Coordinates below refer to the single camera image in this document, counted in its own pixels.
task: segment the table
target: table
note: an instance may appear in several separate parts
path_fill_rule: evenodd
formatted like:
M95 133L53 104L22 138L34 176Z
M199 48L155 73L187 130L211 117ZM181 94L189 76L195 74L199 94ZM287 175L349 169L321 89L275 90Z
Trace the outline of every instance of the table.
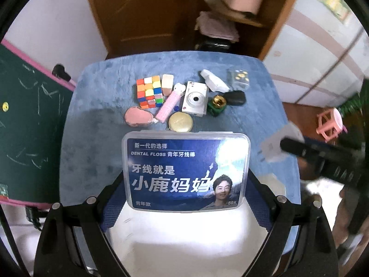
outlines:
M276 88L265 66L256 58L202 51L171 51L137 54L87 66L73 93L60 157L60 200L63 205L82 203L97 196L122 170L121 140L132 128L124 121L125 111L137 106L135 81L153 75L173 74L175 83L204 82L198 71L208 69L226 81L227 70L246 70L250 88L247 103L227 107L219 117L193 117L193 132L232 131L251 141L250 168L256 176L274 173L286 186L286 196L300 203L298 164L293 156L283 162L261 162L259 144L287 123ZM167 124L147 129L164 130ZM293 247L293 228L285 251Z

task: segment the white wall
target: white wall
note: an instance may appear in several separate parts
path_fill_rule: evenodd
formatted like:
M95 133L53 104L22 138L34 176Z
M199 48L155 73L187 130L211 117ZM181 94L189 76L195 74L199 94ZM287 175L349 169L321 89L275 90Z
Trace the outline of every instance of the white wall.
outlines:
M74 80L107 55L88 0L30 0L5 39L50 71L63 64Z

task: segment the plastic box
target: plastic box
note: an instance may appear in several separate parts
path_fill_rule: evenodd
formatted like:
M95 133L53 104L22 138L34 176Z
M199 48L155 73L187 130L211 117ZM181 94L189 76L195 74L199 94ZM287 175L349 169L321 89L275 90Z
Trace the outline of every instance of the plastic box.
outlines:
M129 132L122 140L127 202L161 212L236 208L249 155L250 140L240 133Z

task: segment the wooden door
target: wooden door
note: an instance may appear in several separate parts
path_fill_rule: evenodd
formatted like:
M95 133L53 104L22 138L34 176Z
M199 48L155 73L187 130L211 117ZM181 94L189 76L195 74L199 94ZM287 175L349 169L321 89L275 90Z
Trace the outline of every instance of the wooden door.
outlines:
M110 56L186 49L189 0L89 0Z

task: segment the rubik's cube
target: rubik's cube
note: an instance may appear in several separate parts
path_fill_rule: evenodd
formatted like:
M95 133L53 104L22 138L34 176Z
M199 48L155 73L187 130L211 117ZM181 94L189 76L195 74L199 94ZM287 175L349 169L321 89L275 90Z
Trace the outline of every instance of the rubik's cube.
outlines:
M163 105L164 99L159 76L139 79L136 82L137 99L142 109L161 107Z

